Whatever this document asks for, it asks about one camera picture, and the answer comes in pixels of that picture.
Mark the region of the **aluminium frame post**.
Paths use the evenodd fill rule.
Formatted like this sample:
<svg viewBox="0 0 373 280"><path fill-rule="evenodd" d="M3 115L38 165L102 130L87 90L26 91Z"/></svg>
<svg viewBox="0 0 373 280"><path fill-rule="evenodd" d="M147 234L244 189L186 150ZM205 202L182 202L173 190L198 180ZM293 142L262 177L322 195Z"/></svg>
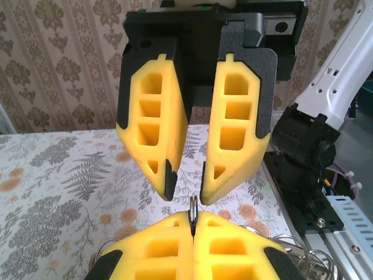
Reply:
<svg viewBox="0 0 373 280"><path fill-rule="evenodd" d="M0 133L4 135L17 134L17 130L13 126L10 118L8 117L1 103L0 103Z"/></svg>

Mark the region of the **floral patterned table cover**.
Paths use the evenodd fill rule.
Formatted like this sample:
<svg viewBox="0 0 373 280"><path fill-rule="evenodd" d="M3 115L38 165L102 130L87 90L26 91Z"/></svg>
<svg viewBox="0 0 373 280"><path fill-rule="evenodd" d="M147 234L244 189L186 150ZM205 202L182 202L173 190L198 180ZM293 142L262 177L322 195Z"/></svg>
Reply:
<svg viewBox="0 0 373 280"><path fill-rule="evenodd" d="M187 212L210 212L280 245L288 233L260 170L210 206L199 194L208 127L188 128L173 200L151 187L114 130L0 136L0 280L84 280L115 242Z"/></svg>

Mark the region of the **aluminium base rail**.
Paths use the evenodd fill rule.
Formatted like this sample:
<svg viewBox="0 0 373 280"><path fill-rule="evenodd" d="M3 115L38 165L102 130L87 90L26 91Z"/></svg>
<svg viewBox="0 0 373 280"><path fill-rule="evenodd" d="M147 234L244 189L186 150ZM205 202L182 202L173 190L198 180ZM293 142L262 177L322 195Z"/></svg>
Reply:
<svg viewBox="0 0 373 280"><path fill-rule="evenodd" d="M301 238L333 273L328 280L373 280L373 260L349 230L308 233Z"/></svg>

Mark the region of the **teal plastic container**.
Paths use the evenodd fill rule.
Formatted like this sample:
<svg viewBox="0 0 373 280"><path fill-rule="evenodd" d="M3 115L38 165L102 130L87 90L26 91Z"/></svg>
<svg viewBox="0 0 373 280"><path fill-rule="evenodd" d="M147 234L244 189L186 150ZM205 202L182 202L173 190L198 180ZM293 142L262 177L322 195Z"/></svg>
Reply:
<svg viewBox="0 0 373 280"><path fill-rule="evenodd" d="M373 80L364 82L351 102L347 115L350 118L356 118L357 109L373 116Z"/></svg>

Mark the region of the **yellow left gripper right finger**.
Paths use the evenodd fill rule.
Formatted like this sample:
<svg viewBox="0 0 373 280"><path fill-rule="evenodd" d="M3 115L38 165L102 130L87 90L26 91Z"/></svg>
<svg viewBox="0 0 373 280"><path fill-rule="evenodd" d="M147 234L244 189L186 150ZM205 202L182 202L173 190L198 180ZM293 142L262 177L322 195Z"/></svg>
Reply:
<svg viewBox="0 0 373 280"><path fill-rule="evenodd" d="M285 249L210 212L199 212L193 280L306 280Z"/></svg>

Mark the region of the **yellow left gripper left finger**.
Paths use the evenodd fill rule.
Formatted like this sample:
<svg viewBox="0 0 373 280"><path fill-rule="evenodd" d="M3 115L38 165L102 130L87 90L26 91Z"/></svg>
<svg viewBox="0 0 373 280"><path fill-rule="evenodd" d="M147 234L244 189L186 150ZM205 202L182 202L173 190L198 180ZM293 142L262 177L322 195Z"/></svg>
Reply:
<svg viewBox="0 0 373 280"><path fill-rule="evenodd" d="M84 280L193 280L193 237L177 212L107 247Z"/></svg>

